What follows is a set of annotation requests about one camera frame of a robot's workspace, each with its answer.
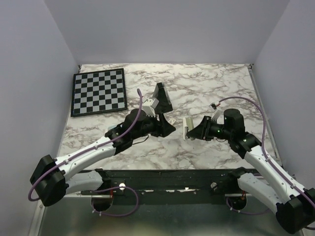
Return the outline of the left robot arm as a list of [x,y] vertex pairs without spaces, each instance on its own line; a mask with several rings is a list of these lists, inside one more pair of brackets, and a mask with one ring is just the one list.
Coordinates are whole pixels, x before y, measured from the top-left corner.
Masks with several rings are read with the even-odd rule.
[[100,171],[84,172],[84,169],[127,150],[136,139],[165,138],[175,132],[176,128],[164,116],[173,110],[166,85],[157,83],[153,96],[148,99],[143,99],[141,90],[137,93],[139,108],[132,110],[122,123],[110,128],[100,139],[68,155],[42,157],[30,178],[28,200],[40,200],[49,207],[73,192],[89,190],[104,194],[109,189],[108,180]]

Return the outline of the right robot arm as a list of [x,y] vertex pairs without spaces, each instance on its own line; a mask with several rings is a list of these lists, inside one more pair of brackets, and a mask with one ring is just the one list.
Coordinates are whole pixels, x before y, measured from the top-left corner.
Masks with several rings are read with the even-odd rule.
[[251,194],[275,214],[278,223],[289,234],[314,223],[315,190],[305,188],[266,153],[262,142],[245,130],[244,117],[239,110],[225,110],[223,124],[217,122],[219,115],[220,111],[216,110],[212,117],[204,116],[198,126],[193,125],[191,117],[184,118],[184,139],[211,141],[218,138],[228,141],[230,148],[250,163],[264,181],[258,180],[245,168],[238,168],[230,172],[228,179],[218,188]]

